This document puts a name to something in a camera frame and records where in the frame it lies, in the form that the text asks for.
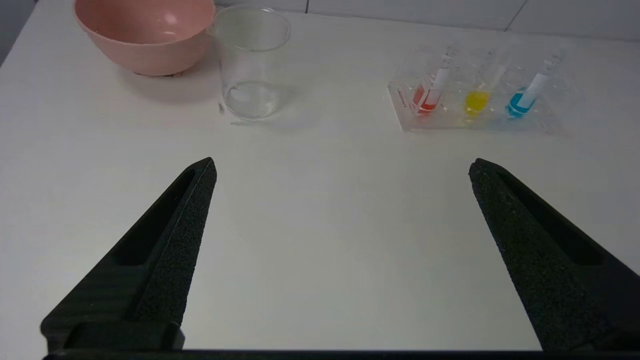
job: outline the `white table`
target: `white table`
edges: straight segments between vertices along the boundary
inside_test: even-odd
[[[637,44],[579,42],[568,69],[587,101],[567,137],[413,134],[386,85],[452,29],[287,16],[295,98],[242,126],[218,112],[212,56],[137,76],[92,45],[71,0],[38,3],[0,69],[0,357],[43,356],[42,318],[206,156],[218,183],[186,348],[540,348],[472,193],[478,157],[640,272]]]

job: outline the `wall tile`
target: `wall tile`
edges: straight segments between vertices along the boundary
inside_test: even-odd
[[[32,0],[0,0],[0,65],[33,11]]]
[[[309,13],[504,30],[525,0],[310,0]]]
[[[307,0],[214,0],[214,2],[216,6],[222,7],[237,4],[257,4],[289,12],[305,12],[307,9]]]
[[[509,30],[640,40],[640,1],[528,0]]]

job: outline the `bowl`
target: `bowl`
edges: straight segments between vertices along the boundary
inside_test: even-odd
[[[212,0],[76,0],[74,13],[111,61],[137,74],[172,75],[207,53]]]

